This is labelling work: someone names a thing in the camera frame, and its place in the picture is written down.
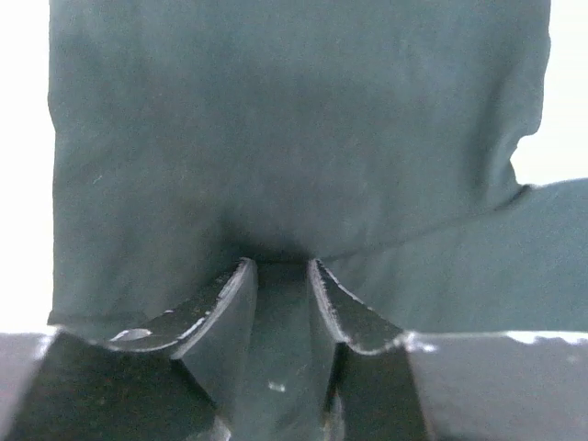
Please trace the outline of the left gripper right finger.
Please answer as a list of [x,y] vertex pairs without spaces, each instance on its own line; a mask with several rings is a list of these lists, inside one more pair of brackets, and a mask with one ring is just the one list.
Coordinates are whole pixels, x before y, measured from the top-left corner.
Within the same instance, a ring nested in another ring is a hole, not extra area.
[[584,440],[587,336],[422,334],[307,266],[312,374],[328,440]]

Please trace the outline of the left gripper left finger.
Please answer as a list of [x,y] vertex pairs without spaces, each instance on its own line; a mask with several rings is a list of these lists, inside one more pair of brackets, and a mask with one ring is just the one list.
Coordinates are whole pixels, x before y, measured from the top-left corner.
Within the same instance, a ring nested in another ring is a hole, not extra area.
[[63,327],[1,336],[4,440],[225,440],[254,321],[249,259],[107,341]]

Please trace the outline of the black t shirt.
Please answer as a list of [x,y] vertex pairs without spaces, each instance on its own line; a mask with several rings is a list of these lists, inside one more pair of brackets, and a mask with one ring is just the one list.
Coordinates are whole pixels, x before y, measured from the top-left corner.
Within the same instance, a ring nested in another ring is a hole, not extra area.
[[247,256],[422,332],[587,327],[587,184],[517,182],[547,1],[53,1],[50,320],[119,330]]

